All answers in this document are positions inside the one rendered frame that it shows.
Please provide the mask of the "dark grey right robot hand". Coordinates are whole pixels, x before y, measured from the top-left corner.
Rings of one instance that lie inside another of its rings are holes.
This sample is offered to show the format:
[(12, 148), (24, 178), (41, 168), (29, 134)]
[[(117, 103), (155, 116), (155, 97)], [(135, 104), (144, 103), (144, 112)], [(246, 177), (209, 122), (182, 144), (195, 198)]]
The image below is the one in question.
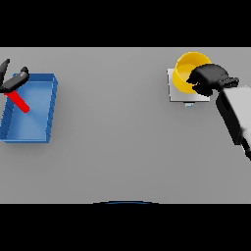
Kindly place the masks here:
[(231, 77), (220, 65), (205, 64), (193, 69), (186, 82), (196, 93), (210, 97), (214, 90), (221, 92), (225, 88), (237, 87), (239, 78)]

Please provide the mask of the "pale square measuring scale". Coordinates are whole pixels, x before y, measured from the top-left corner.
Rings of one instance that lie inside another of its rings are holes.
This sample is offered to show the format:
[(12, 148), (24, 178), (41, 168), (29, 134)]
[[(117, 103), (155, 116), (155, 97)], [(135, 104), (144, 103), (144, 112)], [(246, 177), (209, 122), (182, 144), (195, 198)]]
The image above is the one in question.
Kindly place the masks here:
[(197, 93), (183, 93), (173, 84), (173, 69), (167, 69), (169, 97), (171, 102), (181, 102), (186, 107), (192, 107), (195, 103), (209, 102), (210, 98)]

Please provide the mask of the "blue tray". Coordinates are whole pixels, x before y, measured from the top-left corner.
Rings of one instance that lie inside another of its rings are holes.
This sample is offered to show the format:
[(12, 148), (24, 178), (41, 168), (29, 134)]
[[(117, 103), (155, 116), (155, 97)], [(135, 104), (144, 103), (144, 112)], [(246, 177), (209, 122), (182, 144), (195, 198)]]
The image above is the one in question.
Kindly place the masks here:
[(24, 113), (9, 97), (0, 120), (0, 141), (48, 143), (51, 138), (58, 81), (54, 74), (30, 74), (17, 92), (29, 106)]

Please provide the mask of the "yellow bowl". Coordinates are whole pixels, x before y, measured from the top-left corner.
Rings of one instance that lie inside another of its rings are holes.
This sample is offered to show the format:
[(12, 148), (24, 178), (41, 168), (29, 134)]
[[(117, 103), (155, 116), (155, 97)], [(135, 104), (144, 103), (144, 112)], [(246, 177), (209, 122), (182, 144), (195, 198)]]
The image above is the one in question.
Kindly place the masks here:
[(176, 61), (173, 71), (173, 84), (176, 89), (185, 94), (195, 94), (192, 84), (187, 80), (191, 72), (199, 66), (211, 64), (211, 60), (200, 52), (186, 52), (182, 54)]

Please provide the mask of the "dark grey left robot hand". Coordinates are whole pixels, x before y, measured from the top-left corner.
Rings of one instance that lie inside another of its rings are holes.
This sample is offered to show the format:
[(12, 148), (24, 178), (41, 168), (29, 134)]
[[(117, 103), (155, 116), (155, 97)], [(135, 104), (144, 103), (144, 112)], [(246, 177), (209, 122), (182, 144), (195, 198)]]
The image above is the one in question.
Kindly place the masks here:
[(22, 67), (21, 71), (8, 80), (4, 80), (8, 65), (10, 64), (10, 60), (6, 59), (0, 65), (0, 93), (10, 93), (23, 84), (25, 84), (29, 79), (29, 71), (27, 67)]

